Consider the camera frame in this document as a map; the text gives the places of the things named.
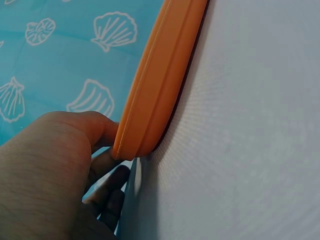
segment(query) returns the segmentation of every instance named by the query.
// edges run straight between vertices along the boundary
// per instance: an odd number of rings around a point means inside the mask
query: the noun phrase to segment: shell pattern
[[[131,44],[137,40],[137,24],[127,13],[116,11],[98,16],[94,19],[93,27],[95,38],[91,41],[106,53],[111,47]]]
[[[15,0],[4,0],[4,4],[6,5],[6,4],[11,4],[11,3],[13,3]]]
[[[0,87],[0,115],[9,123],[25,115],[25,99],[22,91],[25,86],[13,76],[11,81]]]
[[[109,89],[92,79],[87,79],[79,96],[73,102],[66,105],[68,112],[95,111],[106,117],[111,116],[114,108],[115,102]]]
[[[56,23],[47,17],[40,22],[29,22],[26,25],[25,39],[31,46],[42,44],[56,29]]]

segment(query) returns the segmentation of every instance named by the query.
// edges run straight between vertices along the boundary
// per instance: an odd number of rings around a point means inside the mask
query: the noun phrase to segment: finger
[[[84,203],[88,204],[92,209],[92,213],[95,217],[101,213],[110,194],[114,190],[121,189],[125,185],[129,179],[129,175],[129,168],[124,165],[119,166],[92,195],[84,200]]]
[[[111,146],[116,138],[118,123],[96,111],[86,112],[50,112],[39,118],[39,121],[50,121],[67,124],[85,134],[91,146]]]
[[[125,193],[123,191],[113,191],[99,218],[112,232],[116,230],[124,201]]]
[[[111,156],[112,149],[102,152],[98,156],[94,157],[90,166],[88,179],[85,184],[84,193],[95,184],[100,178],[109,173],[112,169],[118,166],[122,161],[115,160]]]

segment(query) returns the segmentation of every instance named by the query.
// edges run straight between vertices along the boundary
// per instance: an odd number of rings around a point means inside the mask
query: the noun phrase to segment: seashell print
[[[137,24],[126,13],[116,11],[97,16],[93,27],[95,38],[91,42],[98,44],[106,53],[111,47],[131,44],[137,40]]]
[[[56,29],[56,23],[47,17],[40,22],[29,22],[26,25],[25,39],[31,46],[42,44]]]
[[[87,79],[79,96],[73,102],[66,105],[68,112],[95,111],[106,117],[111,116],[114,108],[115,102],[109,89],[92,79]]]
[[[0,86],[0,115],[6,122],[15,122],[25,115],[24,89],[14,76],[9,83]]]
[[[4,4],[6,5],[6,4],[11,4],[11,3],[13,3],[15,0],[4,0]]]

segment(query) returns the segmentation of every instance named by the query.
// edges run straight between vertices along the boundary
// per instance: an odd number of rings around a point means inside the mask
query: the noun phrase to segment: scallop shell outline
[[[24,89],[25,86],[19,83],[15,76],[11,78],[10,82],[0,86],[0,115],[4,121],[8,123],[16,122],[19,118],[25,115],[25,99],[22,95],[22,91]],[[17,103],[21,104],[22,112],[18,113],[18,115],[15,115]]]
[[[123,26],[125,26],[125,24],[127,23],[126,21],[123,21],[113,31],[112,28],[115,27],[115,25],[118,23],[118,20],[123,17],[126,17],[127,20],[131,23],[132,30],[128,29],[127,27],[127,28],[124,28],[122,31],[120,31],[120,29]],[[102,26],[99,26],[98,21],[104,18],[109,18],[109,19],[102,29]],[[136,21],[127,13],[115,11],[115,12],[107,12],[104,15],[97,16],[93,21],[93,28],[94,28],[95,38],[92,38],[91,42],[98,44],[105,53],[109,52],[110,48],[112,47],[124,46],[127,44],[135,43],[137,41],[138,26],[136,24]]]
[[[12,4],[15,0],[4,0],[4,5]]]
[[[42,19],[40,22],[29,22],[26,24],[24,37],[31,46],[44,43],[56,29],[56,22],[50,17]]]
[[[89,85],[94,85],[93,91],[88,95],[85,96],[87,93],[87,88]],[[104,96],[104,100],[102,102],[99,102],[100,98],[103,97],[100,94],[97,96],[97,98],[94,100],[93,103],[90,103],[90,100],[92,100],[95,97],[96,89],[101,90],[102,92],[106,93]],[[106,110],[101,111],[106,104],[109,104]],[[95,111],[99,112],[106,117],[110,117],[115,109],[115,101],[110,93],[109,88],[103,86],[101,83],[99,83],[96,80],[88,78],[83,85],[83,88],[79,94],[79,96],[71,103],[68,103],[66,105],[66,110],[68,112],[75,112],[75,113],[81,113],[86,111]]]

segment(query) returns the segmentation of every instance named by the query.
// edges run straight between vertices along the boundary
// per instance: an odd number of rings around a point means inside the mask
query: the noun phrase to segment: textured white wall
[[[320,238],[320,1],[210,4],[170,129],[134,163],[120,237]]]

